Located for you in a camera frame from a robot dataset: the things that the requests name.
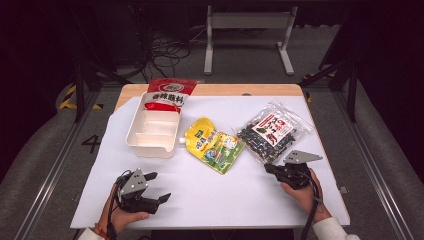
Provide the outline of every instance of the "snack package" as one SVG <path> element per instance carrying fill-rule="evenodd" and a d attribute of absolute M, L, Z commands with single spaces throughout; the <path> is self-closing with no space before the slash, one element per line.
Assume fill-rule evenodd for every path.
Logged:
<path fill-rule="evenodd" d="M 236 136 L 261 160 L 273 163 L 314 127 L 282 104 L 272 101 Z"/>
<path fill-rule="evenodd" d="M 217 131 L 206 117 L 187 129 L 185 141 L 191 154 L 221 174 L 230 169 L 244 147 L 237 137 Z"/>
<path fill-rule="evenodd" d="M 147 110 L 180 112 L 197 85 L 195 80 L 156 78 L 149 83 L 144 106 Z"/>

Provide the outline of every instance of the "storage box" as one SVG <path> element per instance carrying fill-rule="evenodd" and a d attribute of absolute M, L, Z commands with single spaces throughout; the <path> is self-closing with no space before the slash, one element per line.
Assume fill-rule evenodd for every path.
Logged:
<path fill-rule="evenodd" d="M 180 113 L 146 110 L 143 94 L 127 134 L 126 143 L 137 156 L 170 158 L 175 143 Z"/>

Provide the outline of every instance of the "white sleeve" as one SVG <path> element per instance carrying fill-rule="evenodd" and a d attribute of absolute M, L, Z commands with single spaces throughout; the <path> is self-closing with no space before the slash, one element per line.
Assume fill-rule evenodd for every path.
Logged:
<path fill-rule="evenodd" d="M 90 228 L 86 228 L 78 240 L 104 240 L 101 236 L 95 234 Z"/>
<path fill-rule="evenodd" d="M 334 217 L 321 220 L 312 228 L 319 240 L 359 240 L 356 235 L 348 235 Z"/>

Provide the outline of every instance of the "white paper sheet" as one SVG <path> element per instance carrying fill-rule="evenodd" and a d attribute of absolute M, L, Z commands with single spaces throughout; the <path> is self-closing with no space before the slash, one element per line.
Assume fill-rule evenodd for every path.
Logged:
<path fill-rule="evenodd" d="M 190 96 L 182 110 L 178 137 L 200 116 L 208 117 L 219 131 L 228 134 L 242 128 L 271 100 L 277 99 L 307 122 L 313 124 L 302 96 Z M 134 229 L 202 229 L 202 228 L 291 228 L 302 227 L 307 214 L 280 188 L 274 175 L 245 148 L 232 168 L 221 175 L 180 146 L 170 159 L 137 157 L 125 138 L 139 97 L 132 98 L 109 119 L 106 133 L 86 186 L 84 187 L 71 228 L 92 227 L 116 178 L 126 170 L 141 168 L 143 173 L 157 172 L 149 181 L 144 197 L 157 199 L 171 193 L 155 215 L 130 224 Z M 342 225 L 350 218 L 337 189 L 333 172 L 317 132 L 296 142 L 291 150 L 323 156 L 308 163 L 320 179 L 326 206 Z"/>

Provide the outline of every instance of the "red snack bag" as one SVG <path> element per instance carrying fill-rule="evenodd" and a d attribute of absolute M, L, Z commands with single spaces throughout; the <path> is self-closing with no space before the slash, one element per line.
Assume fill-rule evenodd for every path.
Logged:
<path fill-rule="evenodd" d="M 156 78 L 149 83 L 144 106 L 147 110 L 180 112 L 197 85 L 195 80 Z"/>

